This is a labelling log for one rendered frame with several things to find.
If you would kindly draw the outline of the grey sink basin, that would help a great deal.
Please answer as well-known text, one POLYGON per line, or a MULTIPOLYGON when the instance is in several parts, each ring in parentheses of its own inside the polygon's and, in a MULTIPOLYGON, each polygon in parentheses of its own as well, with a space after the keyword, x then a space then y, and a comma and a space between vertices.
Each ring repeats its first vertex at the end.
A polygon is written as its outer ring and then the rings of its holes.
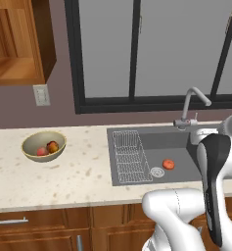
POLYGON ((178 130, 173 125, 108 128, 107 136, 113 186, 201 181, 197 162, 197 146, 192 145, 190 140, 190 133, 201 128, 217 128, 217 124, 191 126, 183 131, 178 130), (113 132, 122 130, 138 131, 150 170, 153 167, 162 168, 164 170, 163 177, 153 177, 151 175, 153 178, 151 182, 119 183, 113 132), (164 159, 171 159, 174 162, 175 167, 173 170, 166 170, 162 166, 164 159))

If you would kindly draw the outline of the beige bowl with yellow rim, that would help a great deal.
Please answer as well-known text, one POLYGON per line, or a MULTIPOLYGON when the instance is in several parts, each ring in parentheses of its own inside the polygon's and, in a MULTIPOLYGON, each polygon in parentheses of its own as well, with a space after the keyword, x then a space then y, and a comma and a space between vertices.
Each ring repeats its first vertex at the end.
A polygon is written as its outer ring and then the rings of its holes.
POLYGON ((63 134, 53 130, 44 130, 34 133, 25 139, 22 144, 22 152, 28 159, 34 162, 45 163, 58 158, 63 153, 66 145, 67 139, 63 134), (56 142, 59 145, 59 149, 54 153, 38 155, 38 149, 41 148, 42 152, 45 152, 47 150, 47 144, 51 141, 56 142))

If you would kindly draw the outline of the round metal sink drain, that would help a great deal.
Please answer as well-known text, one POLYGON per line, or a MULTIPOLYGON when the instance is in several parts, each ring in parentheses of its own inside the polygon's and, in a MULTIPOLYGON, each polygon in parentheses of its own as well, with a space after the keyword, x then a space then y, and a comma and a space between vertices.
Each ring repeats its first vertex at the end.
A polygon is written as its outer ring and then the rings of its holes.
POLYGON ((150 173, 153 177, 163 177, 164 176, 164 170, 159 167, 151 168, 150 173))

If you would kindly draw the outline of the white wall outlet plate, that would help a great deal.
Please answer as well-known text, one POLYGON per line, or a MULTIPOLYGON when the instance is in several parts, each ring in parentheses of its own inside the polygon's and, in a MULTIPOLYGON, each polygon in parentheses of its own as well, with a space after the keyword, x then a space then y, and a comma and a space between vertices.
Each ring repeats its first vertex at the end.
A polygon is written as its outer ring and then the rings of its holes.
POLYGON ((46 84, 33 85, 33 92, 35 97, 35 103, 37 106, 50 105, 50 97, 49 97, 48 87, 46 84))

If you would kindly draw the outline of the orange red peach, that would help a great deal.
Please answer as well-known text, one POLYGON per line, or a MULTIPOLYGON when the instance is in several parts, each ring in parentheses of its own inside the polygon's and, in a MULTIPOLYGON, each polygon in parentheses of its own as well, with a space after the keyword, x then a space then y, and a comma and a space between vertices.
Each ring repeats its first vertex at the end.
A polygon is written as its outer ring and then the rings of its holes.
POLYGON ((46 149, 47 149, 49 154, 55 153, 55 152, 57 152, 59 150, 59 144, 56 141, 50 141, 46 145, 46 149))

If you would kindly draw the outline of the grey metal faucet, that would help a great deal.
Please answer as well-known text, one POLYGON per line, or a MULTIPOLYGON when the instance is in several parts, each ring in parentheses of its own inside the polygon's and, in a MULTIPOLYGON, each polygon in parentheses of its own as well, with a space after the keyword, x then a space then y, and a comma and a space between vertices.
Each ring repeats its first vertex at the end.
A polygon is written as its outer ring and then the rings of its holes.
POLYGON ((182 117, 179 120, 174 120, 173 125, 177 127, 179 130, 185 130, 188 126, 196 126, 198 124, 197 115, 194 119, 188 119, 187 114, 189 110, 190 100, 192 94, 195 93, 197 97, 207 106, 211 105, 211 101, 207 98, 207 96, 197 87, 191 87, 188 89, 185 97, 185 102, 182 111, 182 117))

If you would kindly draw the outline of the open wooden wall cabinet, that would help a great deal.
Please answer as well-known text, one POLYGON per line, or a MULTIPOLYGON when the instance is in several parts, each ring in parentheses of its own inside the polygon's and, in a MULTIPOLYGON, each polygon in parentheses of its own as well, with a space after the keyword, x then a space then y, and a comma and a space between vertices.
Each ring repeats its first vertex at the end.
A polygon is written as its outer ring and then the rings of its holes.
POLYGON ((0 0, 0 85, 45 84, 56 61, 49 0, 0 0))

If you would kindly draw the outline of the black framed window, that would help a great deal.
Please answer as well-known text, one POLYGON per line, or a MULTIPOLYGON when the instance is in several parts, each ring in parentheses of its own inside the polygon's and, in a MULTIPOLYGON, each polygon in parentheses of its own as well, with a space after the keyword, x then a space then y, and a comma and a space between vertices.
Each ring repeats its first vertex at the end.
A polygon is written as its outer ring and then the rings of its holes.
POLYGON ((78 114, 232 109, 232 0, 65 0, 78 114))

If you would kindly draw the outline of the wooden cabinet door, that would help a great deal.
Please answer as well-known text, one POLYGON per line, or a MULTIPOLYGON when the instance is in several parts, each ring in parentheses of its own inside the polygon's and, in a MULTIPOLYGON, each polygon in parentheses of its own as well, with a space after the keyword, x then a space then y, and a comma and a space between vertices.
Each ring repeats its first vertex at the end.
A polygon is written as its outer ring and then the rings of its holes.
POLYGON ((154 224, 92 228, 93 251, 142 251, 154 224))
POLYGON ((92 251, 88 229, 1 234, 0 251, 78 251, 79 235, 83 251, 92 251))

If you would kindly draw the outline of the wooden drawer front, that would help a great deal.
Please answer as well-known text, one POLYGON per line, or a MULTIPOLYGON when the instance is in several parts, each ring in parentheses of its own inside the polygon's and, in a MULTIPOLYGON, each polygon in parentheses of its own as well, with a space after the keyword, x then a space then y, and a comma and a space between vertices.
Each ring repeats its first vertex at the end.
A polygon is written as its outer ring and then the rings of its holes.
POLYGON ((86 208, 0 213, 1 221, 18 220, 23 217, 26 217, 29 222, 16 225, 0 225, 0 232, 11 233, 89 228, 88 210, 86 208))

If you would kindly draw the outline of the orange squash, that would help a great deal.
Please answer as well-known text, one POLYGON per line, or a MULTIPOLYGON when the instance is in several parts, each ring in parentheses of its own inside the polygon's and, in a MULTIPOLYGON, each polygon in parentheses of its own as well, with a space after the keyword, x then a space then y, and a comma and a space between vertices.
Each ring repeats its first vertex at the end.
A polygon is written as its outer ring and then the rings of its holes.
POLYGON ((162 161, 162 166, 166 169, 166 170, 173 170, 175 167, 174 162, 171 159, 164 159, 162 161))

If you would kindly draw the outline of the wooden sink front panel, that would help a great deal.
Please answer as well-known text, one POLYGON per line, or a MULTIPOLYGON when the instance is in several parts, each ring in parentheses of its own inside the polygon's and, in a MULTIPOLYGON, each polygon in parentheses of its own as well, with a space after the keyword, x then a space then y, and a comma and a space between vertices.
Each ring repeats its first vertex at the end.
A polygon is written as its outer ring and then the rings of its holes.
POLYGON ((148 220, 140 204, 92 207, 90 217, 93 227, 127 226, 148 220))

